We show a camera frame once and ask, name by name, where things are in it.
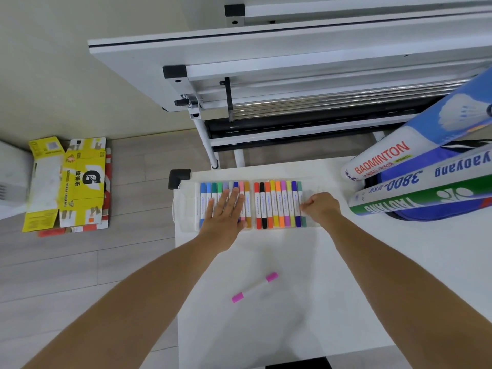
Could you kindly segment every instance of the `yellow cardboard box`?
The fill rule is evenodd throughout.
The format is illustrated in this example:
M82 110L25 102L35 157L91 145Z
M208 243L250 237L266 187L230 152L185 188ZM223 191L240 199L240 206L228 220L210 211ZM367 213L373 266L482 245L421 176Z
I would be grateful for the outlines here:
M60 227L102 221L105 164L105 137L71 140L61 171Z
M23 232L49 229L55 223L61 164L65 154L61 146L56 137L29 142L34 164Z

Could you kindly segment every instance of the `left hand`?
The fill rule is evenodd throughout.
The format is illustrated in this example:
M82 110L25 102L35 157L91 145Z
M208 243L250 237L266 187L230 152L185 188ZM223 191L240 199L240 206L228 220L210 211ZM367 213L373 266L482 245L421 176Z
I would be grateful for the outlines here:
M244 204L244 194L239 195L239 189L232 189L229 200L229 189L225 189L217 203L215 212L213 210L213 199L207 205L205 220L198 236L213 246L217 246L219 252L228 250L236 240L239 232L246 227L245 221L238 223L241 209Z

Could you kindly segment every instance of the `gray laminate floor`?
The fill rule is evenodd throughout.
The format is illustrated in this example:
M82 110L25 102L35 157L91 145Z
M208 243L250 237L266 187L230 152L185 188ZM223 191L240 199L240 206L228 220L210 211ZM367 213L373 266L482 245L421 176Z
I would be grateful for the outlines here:
M252 148L245 160L258 165L356 155L373 142L371 135L358 135ZM116 140L112 148L108 229L38 238L21 233L23 216L0 220L0 368L20 368L118 281L174 248L167 178L173 168L210 168L198 134L190 130ZM235 167L232 151L220 153L220 161L223 168ZM401 359L399 351L385 355ZM361 357L353 356L357 366L347 357L334 360L340 368L386 367L370 360L364 364ZM142 368L178 368L176 321Z

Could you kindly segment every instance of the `tabletop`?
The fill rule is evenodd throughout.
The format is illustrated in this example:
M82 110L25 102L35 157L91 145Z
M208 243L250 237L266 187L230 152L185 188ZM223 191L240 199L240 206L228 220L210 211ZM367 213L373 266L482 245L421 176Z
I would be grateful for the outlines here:
M358 217L344 179L351 157L193 173L191 181L320 179L362 229L413 259L492 320L492 208L435 222ZM183 194L175 190L175 201ZM184 233L175 217L176 246ZM271 272L279 278L237 304L231 297ZM180 369L254 368L393 344L320 227L242 231L199 280L178 314Z

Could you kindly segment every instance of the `barcode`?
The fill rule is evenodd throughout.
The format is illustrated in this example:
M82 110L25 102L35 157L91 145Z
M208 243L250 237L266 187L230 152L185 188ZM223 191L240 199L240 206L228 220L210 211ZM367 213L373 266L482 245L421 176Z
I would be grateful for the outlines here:
M56 143L55 141L48 142L48 149L49 150L57 150L57 149L59 149L58 143Z

